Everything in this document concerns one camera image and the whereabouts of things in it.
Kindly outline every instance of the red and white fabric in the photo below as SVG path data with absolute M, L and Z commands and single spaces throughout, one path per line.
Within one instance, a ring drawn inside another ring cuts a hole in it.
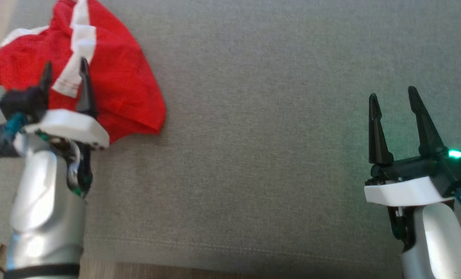
M 11 32 L 0 48 L 0 85 L 37 85 L 51 61 L 49 108 L 75 110 L 81 57 L 90 64 L 98 121 L 111 142 L 160 132 L 165 104 L 149 64 L 129 30 L 97 0 L 59 0 L 49 26 Z

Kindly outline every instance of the black band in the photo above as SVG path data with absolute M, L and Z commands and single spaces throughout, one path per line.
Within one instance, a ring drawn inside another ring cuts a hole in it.
M 80 265 L 67 263 L 64 265 L 39 265 L 16 270 L 8 270 L 3 279 L 25 279 L 37 276 L 77 276 Z

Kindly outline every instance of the white stripe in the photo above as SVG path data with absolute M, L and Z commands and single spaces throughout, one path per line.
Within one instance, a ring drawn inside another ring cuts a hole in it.
M 74 52 L 52 89 L 69 97 L 77 97 L 78 87 L 82 82 L 79 75 L 80 58 L 91 62 L 96 49 L 96 27 L 89 22 L 87 0 L 78 0 L 74 7 L 70 27 L 72 38 L 70 48 Z
M 1 43 L 0 46 L 1 47 L 6 46 L 7 44 L 13 42 L 18 37 L 22 37 L 22 36 L 25 36 L 25 35 L 37 35 L 37 34 L 40 34 L 42 31 L 47 30 L 48 28 L 49 28 L 48 25 L 43 26 L 43 27 L 37 27 L 37 28 L 31 29 L 31 30 L 23 29 L 23 28 L 17 28 L 15 30 L 13 30 L 12 32 L 10 32 L 5 37 L 5 39 L 3 40 L 3 42 Z

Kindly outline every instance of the gray upholstery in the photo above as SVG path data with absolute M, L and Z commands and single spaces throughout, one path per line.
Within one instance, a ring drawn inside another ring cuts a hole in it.
M 461 0 L 101 2 L 144 49 L 167 120 L 94 154 L 87 257 L 400 277 L 387 210 L 363 194 L 368 97 L 396 158 L 418 153 L 409 85 L 461 148 Z M 45 25 L 52 5 L 21 0 L 11 27 Z M 0 166 L 6 241 L 22 163 Z

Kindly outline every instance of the red cloth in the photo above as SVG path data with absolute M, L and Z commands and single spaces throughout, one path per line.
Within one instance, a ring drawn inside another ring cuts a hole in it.
M 0 85 L 7 90 L 37 85 L 48 60 L 55 82 L 73 53 L 70 22 L 75 4 L 59 0 L 47 30 L 18 37 L 0 48 Z M 158 134 L 165 119 L 165 104 L 140 46 L 97 0 L 87 0 L 87 4 L 90 25 L 96 27 L 90 75 L 99 123 L 110 135 L 110 143 L 131 133 Z M 50 109 L 74 111 L 77 101 L 50 90 Z

